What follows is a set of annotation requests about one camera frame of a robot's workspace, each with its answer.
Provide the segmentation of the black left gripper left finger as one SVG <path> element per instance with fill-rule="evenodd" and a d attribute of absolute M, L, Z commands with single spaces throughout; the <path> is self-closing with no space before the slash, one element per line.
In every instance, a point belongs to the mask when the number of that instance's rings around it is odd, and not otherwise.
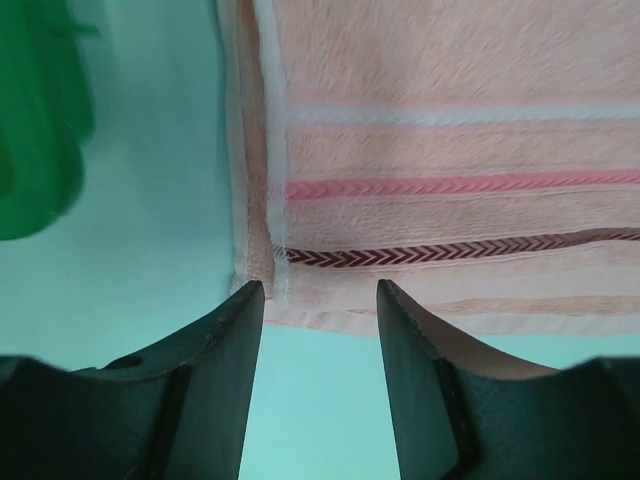
<path fill-rule="evenodd" d="M 5 479 L 235 479 L 263 326 L 251 281 L 103 368 L 1 360 Z"/>

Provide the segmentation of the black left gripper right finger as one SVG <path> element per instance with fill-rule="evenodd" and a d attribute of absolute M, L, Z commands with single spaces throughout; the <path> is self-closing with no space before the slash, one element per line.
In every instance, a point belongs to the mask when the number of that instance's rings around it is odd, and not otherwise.
<path fill-rule="evenodd" d="M 496 349 L 377 286 L 377 320 L 404 479 L 635 479 L 639 361 L 554 369 Z"/>

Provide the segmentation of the pink terry towel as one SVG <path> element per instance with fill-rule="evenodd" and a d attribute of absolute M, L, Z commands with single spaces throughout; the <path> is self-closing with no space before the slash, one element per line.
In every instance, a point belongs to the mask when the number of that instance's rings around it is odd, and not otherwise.
<path fill-rule="evenodd" d="M 232 284 L 370 335 L 639 332 L 635 1 L 218 1 Z"/>

